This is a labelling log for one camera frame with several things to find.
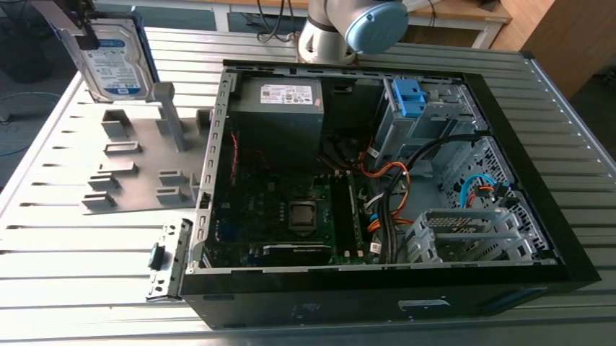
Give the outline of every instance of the metal workbench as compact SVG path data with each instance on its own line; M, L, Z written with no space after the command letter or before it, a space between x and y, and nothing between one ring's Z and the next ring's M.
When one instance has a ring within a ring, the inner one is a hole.
M290 44L261 45L252 34L147 33L161 78L176 83L181 116L214 105L224 58L294 61ZM484 75L603 281L487 319L212 331L184 302L145 302L149 251L161 225L192 210L82 215L82 182L105 160L99 122L105 109L118 105L95 105L78 75L0 195L0 340L78 340L83 345L130 338L126 342L194 345L209 338L209 345L234 345L242 342L232 337L250 337L252 345L614 344L615 163L535 61L518 53L404 44L363 57L361 63ZM123 104L130 116L157 113L155 105ZM272 335L277 339L260 340Z

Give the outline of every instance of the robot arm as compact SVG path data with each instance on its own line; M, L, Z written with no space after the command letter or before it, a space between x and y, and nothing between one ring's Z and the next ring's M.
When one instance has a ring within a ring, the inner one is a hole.
M400 0L310 0L298 41L309 63L349 64L356 53L383 53L405 34L408 10Z

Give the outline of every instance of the black cable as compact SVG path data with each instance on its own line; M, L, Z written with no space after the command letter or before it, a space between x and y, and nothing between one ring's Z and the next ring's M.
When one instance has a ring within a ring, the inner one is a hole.
M381 214L383 214L383 219L384 223L381 225L384 226L384 230L388 232L389 236L389 243L388 243L388 263L396 263L397 259L397 235L396 235L396 226L395 226L395 219L388 215L389 213L389 197L391 193L385 193L384 191L384 197L381 198Z
M400 256L403 250L404 250L405 247L407 247L407 244L408 244L409 241L413 239L413 236L415 236L415 231L412 231L412 232L409 233L409 235L405 236L405 237L403 238L401 246L400 246L400 247L397 248L397 250L396 250L396 258L397 258L397 256Z
M336 170L340 170L340 171L347 171L348 168L347 167L343 167L340 166L335 160L332 160L332 158L329 158L325 153L318 153L317 154L317 159L329 167L332 168L335 171Z
M343 162L343 164L344 164L345 166L352 167L352 166L353 166L353 162L351 162L349 159L348 159L347 156L345 156L344 150L343 150L343 148L341 148L340 139L336 139L336 138L332 139L332 147L333 147L333 150L335 150L335 154L336 154L336 156L339 157L339 159L340 159L340 161Z
M289 4L289 14L292 15L292 27L293 27L293 32L298 32L298 28L296 27L296 16L293 14L293 6L292 6L292 0L288 0Z
M436 25L436 8L435 8L435 3L432 2L432 0L428 0L428 2L431 3L431 7L432 7L432 16L431 16L431 27L435 27Z
M412 155L411 159L407 161L407 170L411 171L415 163L420 161L425 155L431 153L431 151L435 148L439 148L444 144L448 144L449 142L478 142L484 136L479 135L476 133L473 134L465 134L465 135L452 135L448 137L441 137L437 138L433 141L429 141ZM389 191L393 191L396 188L397 181L403 178L403 173L404 171L400 170L400 172L396 174L395 178L391 181L389 184Z
M379 206L377 206L379 222L383 222L381 219L385 220L385 218L383 217L383 215L384 215L383 214L383 212L384 212L383 205L384 204L383 204L383 198L381 198L381 201L379 202ZM383 234L383 237L381 237L381 253L380 253L380 256L379 256L379 264L385 265L385 264L389 263L389 254L391 254L391 251L389 251L389 246L391 246L389 235L391 235L391 233L385 229L384 224L381 224L381 234Z
M246 19L246 25L249 25L249 26L260 25L261 26L260 23L253 22L253 18L250 18L250 16L246 15L246 13L241 13L241 15L242 15L244 19Z
M260 8L260 15L261 15L261 20L264 21L264 26L268 29L268 32L260 32L257 34L258 41L261 43L266 43L276 37L277 40L280 40L281 42L289 42L290 39L280 38L278 34L277 34L278 28L281 27L281 23L282 23L282 14L284 14L284 11L285 11L285 0L281 0L281 12L278 14L277 24L274 25L274 28L270 27L270 24L266 21L266 16L264 14L264 9L261 7L261 0L257 0L257 6Z

